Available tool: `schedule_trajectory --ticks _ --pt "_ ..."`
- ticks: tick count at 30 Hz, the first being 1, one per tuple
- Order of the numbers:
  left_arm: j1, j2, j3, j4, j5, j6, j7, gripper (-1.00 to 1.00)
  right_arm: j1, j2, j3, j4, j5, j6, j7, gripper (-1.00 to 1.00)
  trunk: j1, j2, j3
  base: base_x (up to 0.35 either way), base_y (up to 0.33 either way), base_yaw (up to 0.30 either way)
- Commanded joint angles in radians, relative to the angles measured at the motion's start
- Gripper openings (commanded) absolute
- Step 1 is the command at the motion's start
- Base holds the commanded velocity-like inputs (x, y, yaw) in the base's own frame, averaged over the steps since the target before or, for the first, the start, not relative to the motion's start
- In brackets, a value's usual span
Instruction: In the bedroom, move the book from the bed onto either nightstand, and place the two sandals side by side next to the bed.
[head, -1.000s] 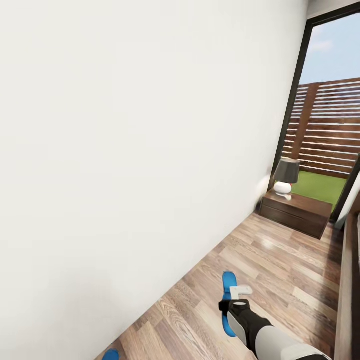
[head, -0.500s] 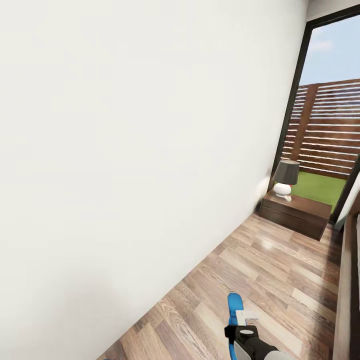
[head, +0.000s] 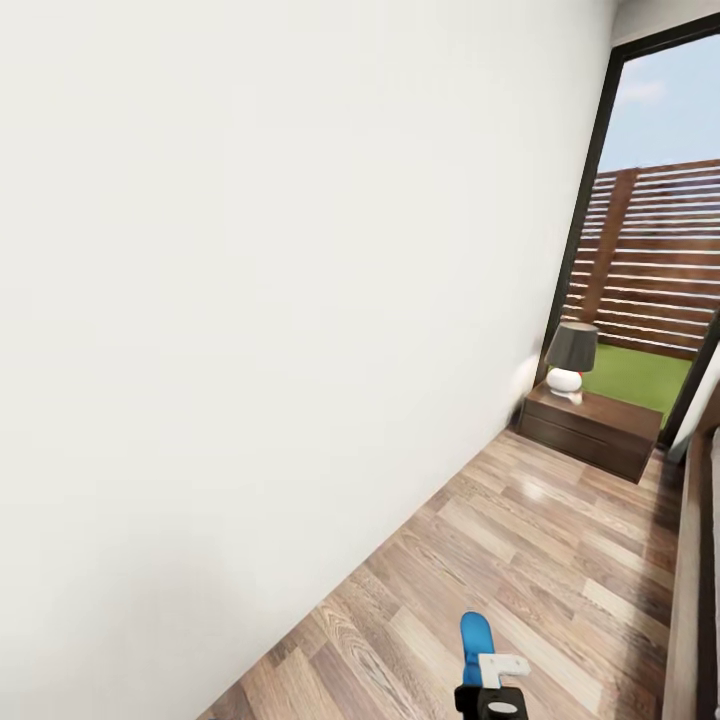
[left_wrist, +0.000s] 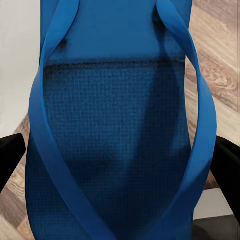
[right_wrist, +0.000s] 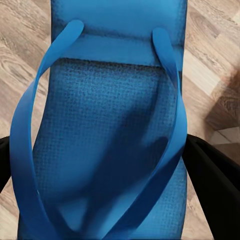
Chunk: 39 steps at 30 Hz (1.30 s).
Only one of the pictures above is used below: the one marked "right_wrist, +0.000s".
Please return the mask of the sandal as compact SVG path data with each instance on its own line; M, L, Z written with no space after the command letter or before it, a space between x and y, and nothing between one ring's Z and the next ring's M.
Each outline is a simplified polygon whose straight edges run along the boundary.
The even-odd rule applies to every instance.
M51 45L10 128L17 240L181 240L187 9L188 0L51 0Z

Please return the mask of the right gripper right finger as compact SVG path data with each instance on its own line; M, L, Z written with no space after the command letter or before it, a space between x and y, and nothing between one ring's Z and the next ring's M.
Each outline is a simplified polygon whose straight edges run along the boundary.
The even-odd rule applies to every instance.
M240 240L240 165L190 134L182 159L214 240Z

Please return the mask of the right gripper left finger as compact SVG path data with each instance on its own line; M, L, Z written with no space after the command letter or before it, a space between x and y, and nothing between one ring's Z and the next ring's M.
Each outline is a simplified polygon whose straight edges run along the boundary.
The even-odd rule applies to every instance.
M0 193L11 177L10 136L0 138Z

